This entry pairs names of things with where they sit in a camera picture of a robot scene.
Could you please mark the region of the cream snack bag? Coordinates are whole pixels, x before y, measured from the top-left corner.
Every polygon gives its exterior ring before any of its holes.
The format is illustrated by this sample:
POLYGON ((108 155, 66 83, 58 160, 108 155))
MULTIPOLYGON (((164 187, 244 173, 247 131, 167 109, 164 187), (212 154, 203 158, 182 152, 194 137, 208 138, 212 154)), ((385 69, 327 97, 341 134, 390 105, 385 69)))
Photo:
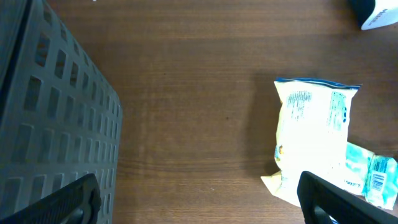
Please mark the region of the cream snack bag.
POLYGON ((274 160, 279 171, 261 180, 268 191, 299 206, 303 171, 343 187, 351 102, 360 85, 316 78, 278 78, 281 108, 274 160))

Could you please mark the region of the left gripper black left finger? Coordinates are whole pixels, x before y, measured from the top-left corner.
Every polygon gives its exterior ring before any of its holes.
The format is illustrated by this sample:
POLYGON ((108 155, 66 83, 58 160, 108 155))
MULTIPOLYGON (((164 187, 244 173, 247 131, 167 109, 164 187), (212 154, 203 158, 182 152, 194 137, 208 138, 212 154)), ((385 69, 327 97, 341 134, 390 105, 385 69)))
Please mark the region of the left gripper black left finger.
POLYGON ((56 192, 1 220, 2 224, 96 224, 101 208, 100 187, 86 174, 56 192))

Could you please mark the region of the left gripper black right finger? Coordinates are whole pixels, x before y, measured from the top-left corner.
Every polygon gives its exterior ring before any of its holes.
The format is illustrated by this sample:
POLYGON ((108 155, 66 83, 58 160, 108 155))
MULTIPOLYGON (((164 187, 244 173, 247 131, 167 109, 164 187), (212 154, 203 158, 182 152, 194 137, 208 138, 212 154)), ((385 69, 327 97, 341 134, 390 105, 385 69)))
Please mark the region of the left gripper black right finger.
POLYGON ((297 195, 306 224, 397 224, 397 217, 308 171, 300 176, 297 195))

